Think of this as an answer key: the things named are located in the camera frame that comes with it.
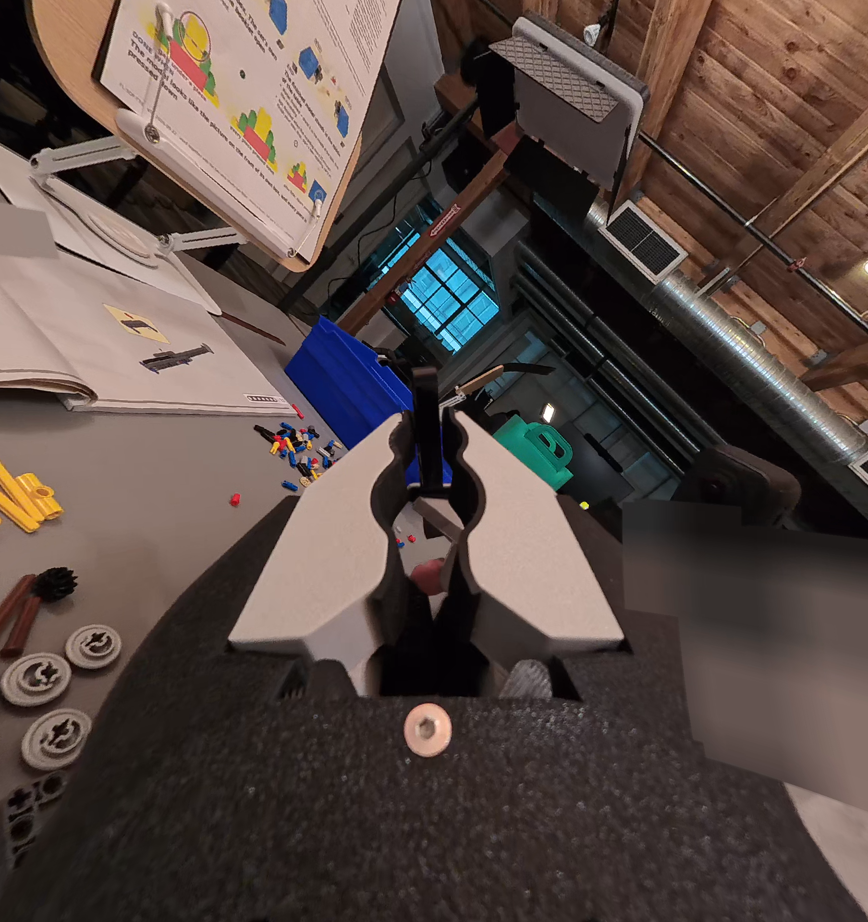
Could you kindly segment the task instruction sheet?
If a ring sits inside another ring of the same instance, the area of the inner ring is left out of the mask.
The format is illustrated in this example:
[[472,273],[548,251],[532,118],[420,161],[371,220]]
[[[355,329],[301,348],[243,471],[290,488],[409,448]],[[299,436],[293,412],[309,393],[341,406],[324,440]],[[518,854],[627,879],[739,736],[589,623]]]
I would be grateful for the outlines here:
[[116,126],[250,241],[311,263],[401,2],[117,2],[94,79]]

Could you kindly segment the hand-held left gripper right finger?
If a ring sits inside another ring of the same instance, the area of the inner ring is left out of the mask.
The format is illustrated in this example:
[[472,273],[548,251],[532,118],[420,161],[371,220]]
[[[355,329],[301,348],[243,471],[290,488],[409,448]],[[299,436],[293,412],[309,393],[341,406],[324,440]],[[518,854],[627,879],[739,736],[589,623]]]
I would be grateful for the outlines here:
[[614,652],[623,630],[555,491],[464,412],[446,410],[462,523],[438,613],[443,694],[576,695],[563,659]]

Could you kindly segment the white ceiling unit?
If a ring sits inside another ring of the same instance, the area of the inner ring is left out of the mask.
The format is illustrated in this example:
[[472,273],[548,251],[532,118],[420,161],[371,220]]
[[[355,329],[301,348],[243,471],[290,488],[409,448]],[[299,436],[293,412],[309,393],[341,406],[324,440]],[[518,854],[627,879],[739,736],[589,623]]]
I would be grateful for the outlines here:
[[650,92],[635,75],[532,11],[491,50],[514,69],[517,122],[566,164],[614,192]]

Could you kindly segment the black light stand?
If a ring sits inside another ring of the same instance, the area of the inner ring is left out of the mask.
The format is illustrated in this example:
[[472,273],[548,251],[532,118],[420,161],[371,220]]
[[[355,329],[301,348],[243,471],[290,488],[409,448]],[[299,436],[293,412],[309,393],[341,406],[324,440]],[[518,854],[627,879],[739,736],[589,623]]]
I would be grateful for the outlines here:
[[[394,202],[401,190],[420,175],[423,167],[431,164],[441,150],[459,136],[466,125],[472,122],[476,111],[481,115],[483,130],[490,141],[511,121],[517,121],[518,105],[514,97],[512,66],[484,44],[471,45],[464,55],[463,63],[466,66],[463,80],[475,89],[474,98],[451,117],[440,133],[434,135],[427,146],[422,147],[332,244],[324,246],[312,268],[301,275],[280,298],[276,305],[280,311],[287,315],[293,313],[312,285],[334,264],[350,243],[368,229],[384,205]],[[509,154],[505,171],[508,174],[506,179],[510,176],[520,178],[533,192],[546,198],[555,198],[562,205],[569,206],[578,218],[587,215],[598,194],[598,186],[585,174],[566,165],[543,142],[534,140],[521,128],[520,141]]]

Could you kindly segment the thin black ceiling pipe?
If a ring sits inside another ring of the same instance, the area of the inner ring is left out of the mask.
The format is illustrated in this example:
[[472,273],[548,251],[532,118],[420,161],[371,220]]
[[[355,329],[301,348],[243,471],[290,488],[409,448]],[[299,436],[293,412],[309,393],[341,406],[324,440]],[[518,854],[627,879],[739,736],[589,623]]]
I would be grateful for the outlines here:
[[658,158],[674,170],[680,177],[689,182],[694,190],[701,193],[707,201],[716,206],[716,209],[720,213],[731,219],[735,225],[738,225],[743,232],[743,243],[750,240],[755,242],[756,246],[751,255],[730,257],[729,262],[732,263],[734,267],[724,267],[718,270],[716,273],[716,280],[723,281],[737,276],[743,265],[752,260],[761,250],[766,250],[783,264],[788,274],[795,275],[807,283],[812,291],[819,294],[839,314],[843,315],[868,337],[868,322],[863,319],[843,297],[806,270],[802,260],[794,260],[783,248],[775,244],[772,238],[768,237],[761,230],[758,230],[754,225],[753,219],[744,218],[715,190],[704,183],[702,179],[698,178],[688,167],[685,167],[674,155],[671,155],[657,140],[641,130],[637,132],[637,138],[647,146],[650,152],[658,156]]

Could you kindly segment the black lego beam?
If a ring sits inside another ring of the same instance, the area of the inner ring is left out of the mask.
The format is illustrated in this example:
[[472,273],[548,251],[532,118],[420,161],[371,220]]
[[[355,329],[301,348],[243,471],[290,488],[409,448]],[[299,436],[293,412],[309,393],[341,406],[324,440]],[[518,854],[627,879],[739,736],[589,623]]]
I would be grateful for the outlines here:
[[419,495],[446,499],[449,488],[443,482],[439,378],[435,367],[412,369],[412,396]]

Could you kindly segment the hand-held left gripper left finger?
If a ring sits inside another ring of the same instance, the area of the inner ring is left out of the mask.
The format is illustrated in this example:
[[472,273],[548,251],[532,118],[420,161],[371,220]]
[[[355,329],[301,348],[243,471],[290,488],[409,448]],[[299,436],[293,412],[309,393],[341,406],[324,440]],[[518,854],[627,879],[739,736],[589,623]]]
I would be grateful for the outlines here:
[[412,417],[389,417],[307,488],[228,635],[232,650],[340,663],[359,695],[403,631],[408,579],[394,522],[408,501]]

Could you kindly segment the pile of black grey parts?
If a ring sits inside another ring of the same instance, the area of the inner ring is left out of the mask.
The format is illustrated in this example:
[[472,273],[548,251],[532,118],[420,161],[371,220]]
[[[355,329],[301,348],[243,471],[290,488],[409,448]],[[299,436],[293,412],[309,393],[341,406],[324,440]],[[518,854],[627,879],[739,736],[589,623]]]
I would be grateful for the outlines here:
[[[18,709],[37,709],[59,700],[73,670],[101,672],[123,650],[120,634],[101,623],[75,629],[62,654],[25,653],[26,642],[42,607],[68,599],[77,588],[74,571],[54,567],[25,574],[0,604],[0,700]],[[0,888],[24,863],[43,830],[48,810],[69,784],[69,769],[78,760],[92,719],[81,710],[60,707],[37,717],[25,730],[21,758],[37,772],[33,780],[0,801]]]

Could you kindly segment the wooden support post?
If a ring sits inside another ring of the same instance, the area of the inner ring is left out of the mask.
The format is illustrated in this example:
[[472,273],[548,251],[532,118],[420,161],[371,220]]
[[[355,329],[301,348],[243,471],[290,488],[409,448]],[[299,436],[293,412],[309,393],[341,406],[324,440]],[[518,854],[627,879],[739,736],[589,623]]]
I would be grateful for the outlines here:
[[456,196],[450,207],[424,230],[394,267],[339,319],[337,325],[340,329],[358,337],[360,331],[389,301],[391,294],[409,283],[429,256],[440,248],[451,234],[470,218],[486,197],[507,178],[505,165],[509,154],[520,141],[520,126],[516,121],[511,121],[496,133],[491,141],[496,145],[497,151],[486,165]]

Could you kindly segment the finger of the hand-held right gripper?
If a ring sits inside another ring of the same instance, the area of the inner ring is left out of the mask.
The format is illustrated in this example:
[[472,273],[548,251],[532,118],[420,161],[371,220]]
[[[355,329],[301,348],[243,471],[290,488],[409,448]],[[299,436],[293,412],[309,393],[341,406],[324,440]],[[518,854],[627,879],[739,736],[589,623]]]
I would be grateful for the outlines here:
[[444,536],[457,542],[463,535],[463,521],[448,499],[419,496],[413,508],[421,516],[427,537]]

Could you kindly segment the pile of colourful lego pins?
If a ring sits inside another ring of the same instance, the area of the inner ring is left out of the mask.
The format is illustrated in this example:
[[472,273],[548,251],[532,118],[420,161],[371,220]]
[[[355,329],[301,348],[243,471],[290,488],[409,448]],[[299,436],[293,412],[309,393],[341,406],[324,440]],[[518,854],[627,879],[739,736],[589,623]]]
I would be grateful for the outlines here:
[[233,417],[223,447],[227,450],[230,506],[257,500],[300,498],[343,461],[344,440],[315,415]]

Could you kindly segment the pile of yellow lego pieces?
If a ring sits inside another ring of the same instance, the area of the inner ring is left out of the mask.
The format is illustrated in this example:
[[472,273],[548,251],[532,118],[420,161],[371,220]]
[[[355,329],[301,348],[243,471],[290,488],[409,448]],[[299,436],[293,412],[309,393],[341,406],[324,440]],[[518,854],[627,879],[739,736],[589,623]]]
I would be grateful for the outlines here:
[[14,476],[0,461],[0,526],[11,522],[25,534],[64,514],[56,492],[33,472]]

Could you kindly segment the blue plastic bin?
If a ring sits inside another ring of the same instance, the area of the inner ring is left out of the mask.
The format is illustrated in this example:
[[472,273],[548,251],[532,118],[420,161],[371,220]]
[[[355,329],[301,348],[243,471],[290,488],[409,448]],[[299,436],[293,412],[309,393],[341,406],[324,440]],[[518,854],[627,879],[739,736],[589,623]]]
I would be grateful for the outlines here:
[[[311,329],[285,369],[306,401],[333,432],[353,450],[390,418],[404,414],[414,426],[412,384],[403,380],[371,347],[322,317]],[[405,480],[418,487],[414,429],[409,436]],[[452,473],[443,453],[443,482]]]

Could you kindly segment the black curved bar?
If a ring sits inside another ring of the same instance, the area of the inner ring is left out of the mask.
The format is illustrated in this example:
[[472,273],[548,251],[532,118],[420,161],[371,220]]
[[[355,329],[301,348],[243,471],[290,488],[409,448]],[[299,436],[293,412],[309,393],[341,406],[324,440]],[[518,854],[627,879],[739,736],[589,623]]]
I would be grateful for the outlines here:
[[505,374],[531,374],[531,375],[552,375],[555,367],[537,363],[505,363],[497,365],[463,383],[456,386],[448,394],[446,399],[441,400],[440,409],[455,407],[466,399],[470,398],[475,392],[481,390],[486,385],[497,381],[498,378]]

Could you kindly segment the bundle of grey ceiling pipes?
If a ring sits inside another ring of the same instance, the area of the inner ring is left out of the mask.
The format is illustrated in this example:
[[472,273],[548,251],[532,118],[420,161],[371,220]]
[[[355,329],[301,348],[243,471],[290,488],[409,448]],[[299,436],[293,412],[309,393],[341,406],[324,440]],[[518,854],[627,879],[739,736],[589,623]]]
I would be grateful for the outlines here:
[[585,303],[528,243],[514,247],[512,287],[589,370],[581,375],[671,467],[727,440]]

